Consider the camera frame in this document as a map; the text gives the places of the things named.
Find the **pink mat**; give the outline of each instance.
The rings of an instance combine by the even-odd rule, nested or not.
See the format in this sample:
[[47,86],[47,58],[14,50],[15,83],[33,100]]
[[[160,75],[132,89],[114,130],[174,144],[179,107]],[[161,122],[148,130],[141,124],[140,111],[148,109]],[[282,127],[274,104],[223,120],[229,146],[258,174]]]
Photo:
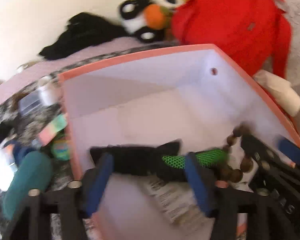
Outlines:
[[90,57],[135,47],[142,47],[144,45],[145,44],[139,42],[135,38],[122,37],[95,47],[85,48],[70,55],[67,58],[39,62],[33,65],[31,68],[28,68],[25,71],[16,74],[5,83],[0,85],[0,105],[4,103],[8,98],[10,98],[13,94],[23,89],[25,86],[31,84],[32,82],[38,80],[43,76],[49,75],[53,71],[59,70],[65,66]]

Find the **textured wall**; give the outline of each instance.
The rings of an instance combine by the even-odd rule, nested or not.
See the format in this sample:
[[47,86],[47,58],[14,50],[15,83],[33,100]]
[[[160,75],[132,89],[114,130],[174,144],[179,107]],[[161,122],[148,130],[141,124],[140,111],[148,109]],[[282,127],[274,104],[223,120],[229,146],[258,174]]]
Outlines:
[[63,32],[67,19],[89,11],[117,18],[117,6],[124,0],[0,0],[0,79],[37,58]]

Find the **backpack strap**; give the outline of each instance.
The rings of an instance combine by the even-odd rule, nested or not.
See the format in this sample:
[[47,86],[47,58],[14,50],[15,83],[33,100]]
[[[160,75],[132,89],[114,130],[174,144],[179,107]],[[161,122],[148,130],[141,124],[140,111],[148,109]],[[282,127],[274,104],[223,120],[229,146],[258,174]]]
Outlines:
[[291,25],[283,16],[286,13],[278,8],[278,18],[276,23],[276,38],[273,48],[273,73],[279,77],[285,78],[285,70],[290,51],[291,43]]

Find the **panda plush toy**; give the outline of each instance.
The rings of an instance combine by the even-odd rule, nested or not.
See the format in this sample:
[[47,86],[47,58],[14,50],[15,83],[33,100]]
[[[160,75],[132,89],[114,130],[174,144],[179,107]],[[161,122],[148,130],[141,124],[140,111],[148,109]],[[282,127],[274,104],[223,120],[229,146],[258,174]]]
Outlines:
[[169,14],[182,3],[182,0],[127,0],[119,6],[122,26],[143,43],[163,41]]

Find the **orange ball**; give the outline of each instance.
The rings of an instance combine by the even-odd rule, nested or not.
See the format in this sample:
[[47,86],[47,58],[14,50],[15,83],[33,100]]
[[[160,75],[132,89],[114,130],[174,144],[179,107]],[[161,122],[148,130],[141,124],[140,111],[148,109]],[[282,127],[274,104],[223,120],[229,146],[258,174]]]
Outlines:
[[161,12],[160,6],[150,4],[143,10],[147,26],[154,30],[161,30],[166,25],[166,16]]

